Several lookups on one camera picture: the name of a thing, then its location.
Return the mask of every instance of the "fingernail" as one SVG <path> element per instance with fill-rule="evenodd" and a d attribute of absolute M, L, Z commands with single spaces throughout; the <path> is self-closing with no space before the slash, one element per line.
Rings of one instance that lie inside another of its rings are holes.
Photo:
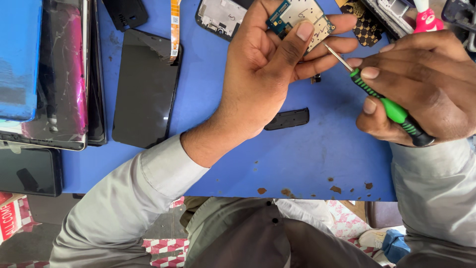
<path fill-rule="evenodd" d="M 395 47 L 395 44 L 386 45 L 385 47 L 381 48 L 378 52 L 387 52 L 394 47 Z"/>
<path fill-rule="evenodd" d="M 374 79 L 378 76 L 379 73 L 380 70 L 378 68 L 365 67 L 360 73 L 360 76 L 362 76 L 363 78 Z"/>
<path fill-rule="evenodd" d="M 296 35 L 302 40 L 307 41 L 311 34 L 314 32 L 314 25 L 309 21 L 304 21 L 299 25 Z"/>
<path fill-rule="evenodd" d="M 363 59 L 359 58 L 348 58 L 347 59 L 347 64 L 350 65 L 350 67 L 355 68 L 358 67 L 362 64 Z"/>
<path fill-rule="evenodd" d="M 377 104 L 367 97 L 364 101 L 364 107 L 363 107 L 364 113 L 373 114 L 375 113 L 376 108 L 377 108 Z"/>

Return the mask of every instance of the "person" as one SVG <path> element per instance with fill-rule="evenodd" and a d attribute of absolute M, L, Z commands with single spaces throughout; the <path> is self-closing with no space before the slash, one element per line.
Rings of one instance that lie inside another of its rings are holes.
<path fill-rule="evenodd" d="M 283 41 L 267 30 L 265 21 L 279 4 L 256 0 L 249 8 L 229 45 L 222 98 L 209 119 L 137 154 L 69 212 L 53 242 L 52 268 L 149 267 L 141 236 L 170 203 L 224 154 L 263 130 L 280 110 L 289 83 L 337 64 L 322 44 L 303 56 L 314 34 L 307 21 Z M 352 15 L 328 18 L 334 34 L 356 23 Z M 355 39 L 337 36 L 326 43 L 340 53 L 357 46 Z M 362 68 L 365 83 L 406 108 L 436 137 L 431 146 L 412 147 L 371 96 L 357 118 L 360 130 L 390 141 L 393 152 L 392 176 L 411 248 L 397 265 L 474 267 L 476 157 L 466 141 L 476 132 L 474 62 L 449 31 L 408 35 L 376 55 L 348 62 Z M 207 199 L 187 223 L 185 267 L 379 267 L 333 236 L 324 209 L 280 200 Z"/>

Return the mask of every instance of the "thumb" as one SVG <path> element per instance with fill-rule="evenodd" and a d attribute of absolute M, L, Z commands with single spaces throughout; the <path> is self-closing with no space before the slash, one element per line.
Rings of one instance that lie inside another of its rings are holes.
<path fill-rule="evenodd" d="M 313 33 L 314 25 L 308 20 L 296 25 L 276 49 L 273 58 L 264 67 L 265 71 L 279 76 L 291 75 L 311 42 Z"/>
<path fill-rule="evenodd" d="M 357 117 L 356 126 L 379 140 L 412 144 L 408 134 L 387 117 L 385 107 L 376 97 L 369 96 L 365 99 L 362 112 Z"/>

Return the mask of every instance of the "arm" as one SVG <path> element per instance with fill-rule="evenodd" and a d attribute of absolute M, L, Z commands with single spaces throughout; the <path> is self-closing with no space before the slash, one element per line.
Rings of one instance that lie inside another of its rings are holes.
<path fill-rule="evenodd" d="M 51 267 L 150 266 L 140 237 L 207 171 L 187 156 L 180 135 L 139 153 L 69 212 L 53 242 Z"/>
<path fill-rule="evenodd" d="M 412 250 L 457 259 L 450 248 L 476 247 L 476 157 L 466 140 L 476 133 L 476 64 L 449 31 L 411 34 L 349 64 L 436 137 L 429 147 L 411 148 L 375 97 L 357 118 L 359 129 L 393 142 L 392 175 Z"/>
<path fill-rule="evenodd" d="M 150 254 L 140 237 L 170 203 L 200 179 L 208 170 L 204 167 L 263 130 L 280 110 L 290 82 L 337 63 L 323 45 L 302 57 L 314 31 L 310 22 L 294 27 L 283 41 L 269 37 L 265 21 L 278 6 L 274 0 L 256 0 L 247 11 L 228 49 L 214 114 L 181 137 L 138 154 L 95 185 L 64 220 L 51 267 L 148 266 Z M 329 19 L 335 34 L 356 23 L 350 14 Z M 357 41 L 331 37 L 328 45 L 348 53 Z"/>
<path fill-rule="evenodd" d="M 476 157 L 466 139 L 390 144 L 398 208 L 409 234 L 476 247 Z"/>

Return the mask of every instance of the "blue phone case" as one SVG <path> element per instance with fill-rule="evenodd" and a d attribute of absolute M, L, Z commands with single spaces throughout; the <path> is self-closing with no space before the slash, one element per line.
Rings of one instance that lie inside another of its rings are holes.
<path fill-rule="evenodd" d="M 42 0 L 0 1 L 0 119 L 35 116 Z"/>

